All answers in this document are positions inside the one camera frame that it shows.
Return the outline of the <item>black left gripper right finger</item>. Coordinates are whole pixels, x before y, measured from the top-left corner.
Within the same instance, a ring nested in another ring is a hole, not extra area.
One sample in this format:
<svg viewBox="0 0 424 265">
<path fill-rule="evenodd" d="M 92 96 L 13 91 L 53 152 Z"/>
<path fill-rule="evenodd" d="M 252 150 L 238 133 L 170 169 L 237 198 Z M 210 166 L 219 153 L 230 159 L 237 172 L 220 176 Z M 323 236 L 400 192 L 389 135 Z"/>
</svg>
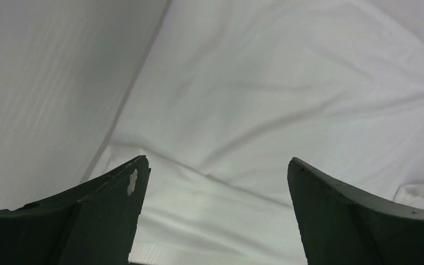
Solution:
<svg viewBox="0 0 424 265">
<path fill-rule="evenodd" d="M 308 264 L 424 264 L 424 210 L 370 194 L 296 157 L 287 179 Z"/>
</svg>

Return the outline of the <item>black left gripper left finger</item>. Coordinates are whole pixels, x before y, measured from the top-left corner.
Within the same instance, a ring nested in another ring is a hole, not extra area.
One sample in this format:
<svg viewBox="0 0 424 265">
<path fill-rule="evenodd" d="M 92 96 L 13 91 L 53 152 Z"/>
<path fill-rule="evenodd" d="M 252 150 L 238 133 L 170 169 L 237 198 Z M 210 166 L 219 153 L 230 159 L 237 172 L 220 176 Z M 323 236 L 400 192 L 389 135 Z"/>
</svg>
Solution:
<svg viewBox="0 0 424 265">
<path fill-rule="evenodd" d="M 16 210 L 0 210 L 0 264 L 127 264 L 150 176 L 146 156 Z"/>
</svg>

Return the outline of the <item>white printed t shirt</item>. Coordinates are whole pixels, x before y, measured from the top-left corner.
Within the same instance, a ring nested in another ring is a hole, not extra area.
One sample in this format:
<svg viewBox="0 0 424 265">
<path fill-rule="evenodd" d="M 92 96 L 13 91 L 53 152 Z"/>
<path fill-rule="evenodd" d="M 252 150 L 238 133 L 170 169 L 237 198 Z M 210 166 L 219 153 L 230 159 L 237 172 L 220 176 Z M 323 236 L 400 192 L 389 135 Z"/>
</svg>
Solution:
<svg viewBox="0 0 424 265">
<path fill-rule="evenodd" d="M 293 157 L 424 209 L 424 1 L 173 1 L 92 176 L 139 155 L 132 263 L 305 264 Z"/>
</svg>

